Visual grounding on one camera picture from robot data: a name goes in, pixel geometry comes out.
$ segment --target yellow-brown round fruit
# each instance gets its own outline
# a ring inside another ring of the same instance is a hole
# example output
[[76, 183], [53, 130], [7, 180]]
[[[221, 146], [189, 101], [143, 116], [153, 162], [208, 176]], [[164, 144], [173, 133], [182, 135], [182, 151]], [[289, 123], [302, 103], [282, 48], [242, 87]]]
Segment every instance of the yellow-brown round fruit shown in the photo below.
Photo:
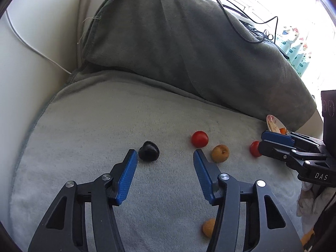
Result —
[[211, 152], [211, 159], [216, 163], [222, 163], [228, 159], [230, 155], [229, 148], [226, 145], [218, 145]]
[[204, 235], [207, 236], [208, 238], [211, 238], [214, 226], [215, 226], [215, 219], [210, 219], [204, 222], [202, 226], [202, 231]]

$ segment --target blue gripper pad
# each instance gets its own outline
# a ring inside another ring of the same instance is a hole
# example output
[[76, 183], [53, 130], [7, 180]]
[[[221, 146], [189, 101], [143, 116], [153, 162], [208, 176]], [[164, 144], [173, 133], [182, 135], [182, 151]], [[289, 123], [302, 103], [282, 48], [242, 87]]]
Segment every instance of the blue gripper pad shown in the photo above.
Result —
[[131, 186], [135, 169], [138, 164], [137, 152], [133, 150], [128, 161], [124, 160], [123, 162], [125, 161], [127, 162], [127, 164], [124, 171], [122, 172], [122, 175], [120, 176], [118, 183], [118, 195], [116, 197], [116, 202], [118, 205], [121, 205], [121, 203], [127, 198], [129, 187]]
[[290, 146], [290, 147], [294, 147], [294, 141], [289, 135], [286, 135], [286, 134], [278, 134], [278, 133], [265, 131], [262, 133], [261, 139], [279, 143], [279, 144], [286, 145], [286, 146]]
[[217, 177], [221, 173], [220, 170], [215, 164], [207, 161], [200, 149], [194, 152], [194, 167], [204, 198], [211, 205], [214, 205], [216, 196], [214, 194], [213, 185], [218, 183]]

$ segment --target light gray fleece surface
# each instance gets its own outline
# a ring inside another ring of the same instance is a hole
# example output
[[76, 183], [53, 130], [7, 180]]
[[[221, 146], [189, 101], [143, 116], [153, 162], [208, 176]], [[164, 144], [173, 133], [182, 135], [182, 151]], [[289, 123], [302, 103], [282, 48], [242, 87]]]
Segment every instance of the light gray fleece surface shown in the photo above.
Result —
[[[249, 41], [257, 39], [228, 13]], [[293, 67], [270, 42], [243, 41], [211, 0], [105, 0], [83, 58], [130, 70], [207, 101], [296, 131], [316, 110]]]
[[[159, 159], [139, 161], [126, 201], [115, 207], [125, 249], [206, 251], [208, 240], [201, 225], [216, 216], [217, 207], [204, 199], [194, 170], [190, 135], [197, 130], [209, 135], [203, 149], [208, 158], [218, 144], [230, 148], [229, 159], [218, 165], [222, 172], [239, 181], [263, 179], [270, 185], [301, 233], [295, 216], [301, 188], [297, 173], [281, 161], [256, 159], [249, 153], [249, 145], [265, 129], [261, 120], [155, 88], [135, 74], [79, 74], [48, 105], [23, 152], [10, 203], [14, 241], [27, 250], [66, 181], [93, 181], [121, 162], [128, 149], [139, 150], [151, 140], [160, 149]], [[87, 217], [89, 251], [95, 251]]]

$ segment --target cherry tomato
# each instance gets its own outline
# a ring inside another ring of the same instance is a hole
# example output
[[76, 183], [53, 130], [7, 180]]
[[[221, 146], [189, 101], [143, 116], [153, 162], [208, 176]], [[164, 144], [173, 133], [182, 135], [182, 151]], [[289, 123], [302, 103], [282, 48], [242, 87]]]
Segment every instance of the cherry tomato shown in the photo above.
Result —
[[208, 142], [209, 142], [208, 135], [203, 131], [197, 131], [191, 137], [191, 143], [196, 148], [203, 148], [208, 144]]
[[250, 146], [250, 153], [251, 153], [254, 157], [262, 156], [262, 154], [260, 154], [260, 152], [258, 151], [258, 146], [259, 146], [259, 141], [254, 141], [254, 142], [252, 142], [252, 144], [251, 144], [251, 146]]
[[280, 133], [281, 133], [281, 134], [286, 134], [286, 133], [287, 133], [286, 128], [280, 128]]

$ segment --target metal screw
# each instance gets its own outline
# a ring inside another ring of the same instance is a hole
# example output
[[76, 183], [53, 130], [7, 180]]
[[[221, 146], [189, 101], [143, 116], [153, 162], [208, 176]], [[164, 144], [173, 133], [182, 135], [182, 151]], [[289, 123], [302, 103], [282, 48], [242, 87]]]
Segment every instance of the metal screw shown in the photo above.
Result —
[[101, 178], [104, 180], [104, 181], [107, 181], [107, 180], [110, 180], [111, 179], [111, 176], [110, 174], [108, 173], [105, 173], [101, 176]]
[[65, 186], [66, 186], [67, 188], [72, 188], [74, 185], [75, 185], [75, 182], [74, 182], [74, 181], [67, 181], [66, 184], [65, 184]]
[[263, 188], [264, 186], [266, 186], [266, 183], [263, 180], [258, 180], [257, 185]]
[[226, 174], [226, 173], [222, 173], [219, 177], [220, 177], [222, 180], [229, 180], [230, 175], [228, 175], [228, 174]]

